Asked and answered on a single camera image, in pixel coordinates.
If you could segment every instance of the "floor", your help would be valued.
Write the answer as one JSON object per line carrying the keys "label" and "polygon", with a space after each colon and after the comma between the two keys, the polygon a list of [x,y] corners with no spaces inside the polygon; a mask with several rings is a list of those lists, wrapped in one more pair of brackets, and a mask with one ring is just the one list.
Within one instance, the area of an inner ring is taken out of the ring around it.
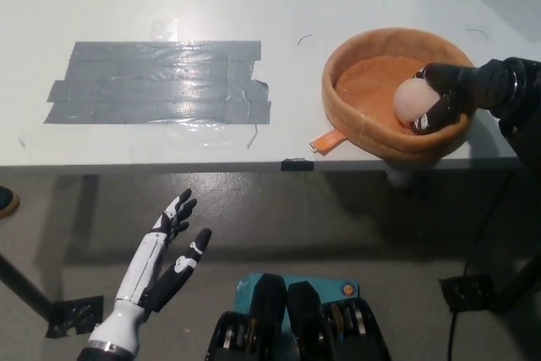
{"label": "floor", "polygon": [[[189,283],[143,325],[139,359],[202,360],[236,280],[270,271],[359,281],[394,360],[442,360],[451,316],[438,280],[462,272],[507,172],[421,175],[408,194],[382,172],[2,178],[22,205],[0,221],[0,251],[50,298],[103,294],[108,311],[142,235],[190,187],[199,200],[192,226],[166,261],[198,229],[214,236]],[[490,272],[503,286],[539,251],[540,195],[515,175],[472,272]],[[540,296],[503,317],[461,315],[454,359],[541,359]],[[76,359],[88,336],[46,340],[46,323],[3,285],[0,301],[2,361]]]}

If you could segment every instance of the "tripod leg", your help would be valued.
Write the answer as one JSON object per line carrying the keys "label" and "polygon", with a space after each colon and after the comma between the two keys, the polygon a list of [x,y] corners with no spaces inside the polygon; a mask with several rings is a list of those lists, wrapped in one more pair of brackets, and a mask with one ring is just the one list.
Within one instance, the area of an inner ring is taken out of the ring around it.
{"label": "tripod leg", "polygon": [[541,278],[541,254],[533,257],[513,278],[513,280],[498,293],[497,299],[490,305],[490,310],[496,313],[506,311],[530,287]]}
{"label": "tripod leg", "polygon": [[0,281],[6,284],[19,298],[28,304],[39,316],[49,321],[52,303],[17,268],[0,254]]}

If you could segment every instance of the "cable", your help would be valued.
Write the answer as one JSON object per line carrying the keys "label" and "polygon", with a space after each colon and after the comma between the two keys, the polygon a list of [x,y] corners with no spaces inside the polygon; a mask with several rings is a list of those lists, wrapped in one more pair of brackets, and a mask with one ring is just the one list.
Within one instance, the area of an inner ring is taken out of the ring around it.
{"label": "cable", "polygon": [[[470,250],[468,256],[466,257],[466,262],[464,263],[464,270],[462,271],[462,276],[467,275],[467,271],[472,263],[473,256],[475,255],[477,247],[479,246],[479,243],[481,242],[481,238],[484,235],[484,230],[486,229],[487,224],[489,223],[490,217],[492,217],[494,210],[496,209],[496,207],[498,206],[498,204],[501,202],[502,198],[504,197],[504,194],[507,191],[507,187],[511,183],[511,180],[513,179],[514,174],[515,174],[514,172],[509,172],[507,174],[507,177],[505,177],[504,181],[501,184],[498,194],[496,195],[495,199],[492,201],[492,204],[490,205],[489,209],[484,215],[483,221],[479,225],[479,228],[477,232],[475,233],[475,237],[473,238],[472,249]],[[453,342],[455,341],[455,330],[456,330],[457,321],[458,321],[458,312],[453,312],[453,316],[451,318],[451,326],[449,328],[449,341],[447,343],[447,361],[452,361],[452,358],[453,358]]]}

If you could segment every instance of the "orange bowl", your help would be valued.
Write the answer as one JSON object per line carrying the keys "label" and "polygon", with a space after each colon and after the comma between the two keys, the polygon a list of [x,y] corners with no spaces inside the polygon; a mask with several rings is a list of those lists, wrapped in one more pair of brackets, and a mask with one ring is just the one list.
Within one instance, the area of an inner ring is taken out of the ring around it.
{"label": "orange bowl", "polygon": [[387,161],[434,161],[465,139],[473,106],[442,130],[416,135],[396,119],[396,88],[427,63],[473,66],[457,46],[426,31],[380,29],[339,46],[323,70],[323,103],[331,123],[355,145]]}

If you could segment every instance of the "white ball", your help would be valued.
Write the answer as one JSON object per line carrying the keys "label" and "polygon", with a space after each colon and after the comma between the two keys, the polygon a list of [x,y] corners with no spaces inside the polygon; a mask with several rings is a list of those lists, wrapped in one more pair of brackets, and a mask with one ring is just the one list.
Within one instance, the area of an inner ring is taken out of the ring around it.
{"label": "white ball", "polygon": [[395,93],[394,107],[396,118],[400,123],[409,123],[423,116],[438,100],[435,92],[424,79],[406,79]]}

